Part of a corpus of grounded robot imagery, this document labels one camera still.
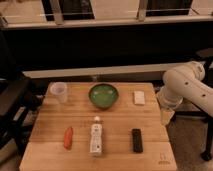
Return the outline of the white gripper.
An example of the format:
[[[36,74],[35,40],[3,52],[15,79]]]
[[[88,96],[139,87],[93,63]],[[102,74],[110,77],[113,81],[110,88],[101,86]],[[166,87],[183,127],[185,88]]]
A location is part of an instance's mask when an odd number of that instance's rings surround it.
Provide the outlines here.
[[[156,94],[161,109],[161,123],[166,126],[174,115],[174,111],[183,101],[183,97],[177,95],[166,86],[163,86]]]

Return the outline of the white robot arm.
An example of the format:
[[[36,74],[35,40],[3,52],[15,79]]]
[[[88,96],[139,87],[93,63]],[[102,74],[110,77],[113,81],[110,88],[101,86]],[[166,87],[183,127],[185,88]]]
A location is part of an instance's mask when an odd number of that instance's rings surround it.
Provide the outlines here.
[[[204,76],[204,66],[196,61],[173,67],[163,74],[164,85],[156,93],[162,125],[170,122],[183,99],[213,117],[213,88],[202,82]]]

